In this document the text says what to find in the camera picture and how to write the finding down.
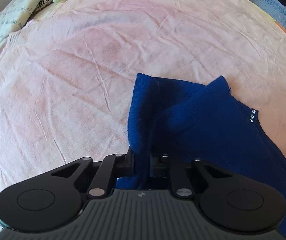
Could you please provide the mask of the blue beaded knit sweater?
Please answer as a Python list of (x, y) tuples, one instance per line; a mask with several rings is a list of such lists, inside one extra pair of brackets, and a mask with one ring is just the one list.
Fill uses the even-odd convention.
[[(195, 158), (277, 189), (286, 199), (286, 158), (260, 126), (258, 111), (236, 100), (224, 77), (208, 85), (136, 76), (128, 117), (134, 175), (118, 189), (147, 186), (150, 155)], [(286, 237), (286, 215), (279, 230)]]

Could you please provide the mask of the pink floral bed sheet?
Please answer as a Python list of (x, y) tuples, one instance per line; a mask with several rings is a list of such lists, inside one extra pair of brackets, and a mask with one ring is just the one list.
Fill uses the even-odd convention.
[(286, 157), (286, 33), (251, 1), (68, 0), (0, 49), (0, 192), (125, 152), (138, 73), (224, 76)]

